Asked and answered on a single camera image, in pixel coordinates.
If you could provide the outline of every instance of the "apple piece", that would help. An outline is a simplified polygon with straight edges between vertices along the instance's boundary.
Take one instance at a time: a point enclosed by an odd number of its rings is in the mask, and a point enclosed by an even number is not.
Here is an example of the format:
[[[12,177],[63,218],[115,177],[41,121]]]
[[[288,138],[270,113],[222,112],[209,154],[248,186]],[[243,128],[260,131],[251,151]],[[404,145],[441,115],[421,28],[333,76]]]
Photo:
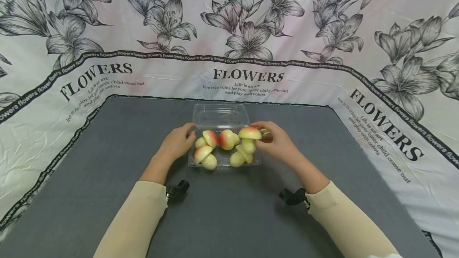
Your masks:
[[[218,145],[218,138],[217,135],[210,130],[203,131],[202,136],[206,140],[206,143],[212,147],[212,149],[216,148]]]
[[[242,147],[241,145],[238,145],[236,146],[236,149],[238,152],[242,153],[242,155],[244,156],[245,162],[247,162],[248,164],[251,164],[253,162],[253,154],[246,152],[244,147]]]
[[[260,133],[261,135],[267,135],[270,133],[270,131],[268,131],[267,129],[260,129]]]
[[[207,170],[215,170],[217,167],[217,158],[210,153],[201,161],[201,163]]]
[[[203,137],[200,137],[196,140],[196,143],[194,143],[194,146],[199,149],[200,147],[206,146],[206,140]]]
[[[239,136],[235,133],[233,133],[233,140],[234,140],[234,145],[237,146],[239,144]]]
[[[233,133],[230,129],[225,129],[223,132],[220,133],[218,137],[218,143],[224,150],[232,150],[235,146],[235,133]]]
[[[241,152],[235,152],[229,157],[229,164],[234,168],[240,167],[244,162],[245,158]]]
[[[242,147],[248,153],[254,153],[256,150],[255,143],[252,139],[242,139]]]
[[[206,156],[208,156],[212,152],[212,147],[210,146],[203,146],[199,149],[196,149],[193,154],[193,159],[196,164],[199,164]]]
[[[248,126],[239,131],[239,137],[242,139],[261,140],[261,133],[256,127]]]

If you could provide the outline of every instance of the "clear plastic container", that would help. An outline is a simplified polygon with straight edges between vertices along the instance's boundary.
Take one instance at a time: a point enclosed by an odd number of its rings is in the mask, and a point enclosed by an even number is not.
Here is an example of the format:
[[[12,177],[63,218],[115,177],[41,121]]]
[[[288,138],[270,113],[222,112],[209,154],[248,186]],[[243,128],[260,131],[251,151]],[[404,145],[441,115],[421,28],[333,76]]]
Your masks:
[[[205,130],[214,131],[217,136],[225,129],[230,129],[233,133],[238,134],[239,130],[250,125],[249,116],[243,104],[202,104],[194,105],[193,122],[196,123],[196,138],[202,137]],[[196,164],[193,159],[193,153],[196,148],[191,147],[188,152],[188,165],[193,167],[203,167],[202,164]],[[217,168],[229,168],[230,156],[236,152],[224,150],[217,146],[212,154],[217,158]],[[258,151],[253,154],[251,164],[244,163],[242,166],[259,165],[262,159]]]

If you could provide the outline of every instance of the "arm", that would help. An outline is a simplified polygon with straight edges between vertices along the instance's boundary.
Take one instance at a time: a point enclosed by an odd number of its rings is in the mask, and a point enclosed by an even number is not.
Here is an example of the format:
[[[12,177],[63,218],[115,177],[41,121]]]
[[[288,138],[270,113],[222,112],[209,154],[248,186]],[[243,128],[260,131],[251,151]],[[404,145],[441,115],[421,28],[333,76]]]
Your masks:
[[[257,149],[293,168],[307,192],[309,213],[326,229],[344,257],[398,254],[380,228],[299,152],[283,129],[272,122],[257,122],[253,126],[271,132],[262,141],[256,141]]]
[[[174,129],[153,156],[97,247],[94,258],[145,258],[166,201],[166,176],[172,163],[184,155],[196,136],[187,123]]]

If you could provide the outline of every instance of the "white fabric backdrop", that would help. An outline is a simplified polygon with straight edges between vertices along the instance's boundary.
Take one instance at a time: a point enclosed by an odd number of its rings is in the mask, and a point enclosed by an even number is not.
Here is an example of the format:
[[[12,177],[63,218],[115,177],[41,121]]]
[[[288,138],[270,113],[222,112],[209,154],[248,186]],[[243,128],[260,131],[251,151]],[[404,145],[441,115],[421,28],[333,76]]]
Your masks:
[[[155,96],[332,107],[456,257],[458,2],[0,0],[0,238],[106,98]]]

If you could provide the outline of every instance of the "left hand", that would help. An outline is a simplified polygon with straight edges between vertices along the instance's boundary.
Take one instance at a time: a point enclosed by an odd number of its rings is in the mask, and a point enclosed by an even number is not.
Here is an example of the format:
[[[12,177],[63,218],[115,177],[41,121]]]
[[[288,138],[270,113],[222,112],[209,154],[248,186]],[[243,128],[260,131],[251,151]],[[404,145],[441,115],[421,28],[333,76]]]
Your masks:
[[[173,129],[163,140],[156,156],[161,156],[174,162],[188,152],[196,140],[196,135],[194,131],[192,131],[187,138],[187,134],[190,132],[190,129],[195,126],[194,123],[185,123],[182,127]]]
[[[194,123],[185,123],[184,126],[173,129],[163,140],[158,152],[151,158],[140,180],[164,185],[173,162],[188,152],[196,140],[194,131],[187,137],[188,132],[194,126],[196,126]]]

